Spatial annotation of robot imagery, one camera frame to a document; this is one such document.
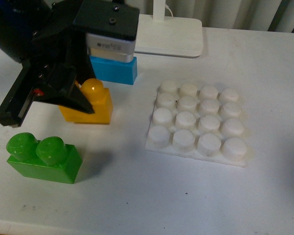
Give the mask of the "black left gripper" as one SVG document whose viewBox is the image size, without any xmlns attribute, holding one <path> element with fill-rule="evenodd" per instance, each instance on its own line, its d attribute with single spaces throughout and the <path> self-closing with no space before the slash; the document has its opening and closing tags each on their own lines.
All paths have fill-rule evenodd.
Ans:
<svg viewBox="0 0 294 235">
<path fill-rule="evenodd" d="M 123 1 L 0 0 L 0 49 L 22 70 L 0 105 L 0 124 L 20 127 L 35 100 L 86 114 L 95 111 L 77 84 L 95 74 L 87 36 L 118 42 L 116 52 L 134 53 L 140 10 Z M 49 53 L 62 37 L 80 33 L 51 51 L 44 63 L 30 60 Z"/>
</svg>

